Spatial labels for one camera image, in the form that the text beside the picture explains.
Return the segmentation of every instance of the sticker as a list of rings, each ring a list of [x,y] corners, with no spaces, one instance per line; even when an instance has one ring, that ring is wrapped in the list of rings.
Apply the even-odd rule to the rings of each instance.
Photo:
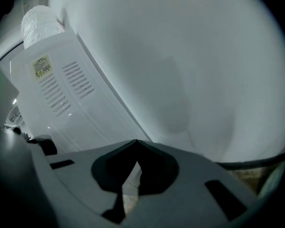
[[[36,79],[42,78],[52,70],[52,65],[49,62],[48,55],[43,56],[33,63],[34,75]]]

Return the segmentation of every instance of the white appliance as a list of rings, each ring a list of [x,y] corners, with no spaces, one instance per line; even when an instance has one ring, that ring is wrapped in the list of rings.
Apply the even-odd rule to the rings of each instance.
[[[11,61],[17,104],[34,136],[58,152],[148,138],[118,101],[72,31],[46,38]]]

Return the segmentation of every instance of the plastic water bottle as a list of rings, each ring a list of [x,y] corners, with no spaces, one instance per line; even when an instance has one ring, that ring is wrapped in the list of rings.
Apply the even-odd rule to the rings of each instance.
[[[25,49],[44,38],[64,31],[64,27],[58,22],[51,8],[42,5],[29,10],[21,23],[21,35]]]

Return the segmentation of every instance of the warning label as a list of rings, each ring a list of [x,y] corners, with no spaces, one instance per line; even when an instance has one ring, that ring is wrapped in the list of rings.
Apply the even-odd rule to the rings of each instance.
[[[43,56],[33,63],[33,69],[36,79],[40,79],[42,76],[52,70],[52,65],[48,59],[48,55]]]

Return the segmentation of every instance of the vent grille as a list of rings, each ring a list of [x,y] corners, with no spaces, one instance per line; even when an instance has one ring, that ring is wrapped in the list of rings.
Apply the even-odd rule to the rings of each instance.
[[[66,99],[53,74],[41,80],[39,84],[41,92],[55,116],[59,117],[71,108],[71,104]]]
[[[94,88],[77,62],[62,67],[62,70],[79,99],[87,97],[94,91]]]

